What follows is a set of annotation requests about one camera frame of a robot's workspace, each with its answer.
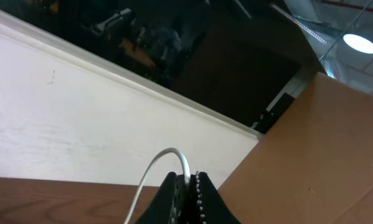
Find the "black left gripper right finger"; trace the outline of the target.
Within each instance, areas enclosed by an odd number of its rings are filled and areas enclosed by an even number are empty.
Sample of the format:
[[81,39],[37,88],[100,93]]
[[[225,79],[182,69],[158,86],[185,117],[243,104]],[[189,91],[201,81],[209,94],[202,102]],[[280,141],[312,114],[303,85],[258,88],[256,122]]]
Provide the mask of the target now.
[[186,201],[186,223],[240,224],[205,172],[191,175],[191,186]]

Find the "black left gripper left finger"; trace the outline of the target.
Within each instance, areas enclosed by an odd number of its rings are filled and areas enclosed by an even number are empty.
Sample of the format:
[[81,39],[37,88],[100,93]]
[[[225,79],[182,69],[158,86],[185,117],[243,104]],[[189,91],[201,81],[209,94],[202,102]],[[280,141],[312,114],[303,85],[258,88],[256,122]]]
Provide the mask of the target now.
[[185,224],[182,210],[186,203],[186,185],[183,175],[167,174],[152,202],[135,224]]

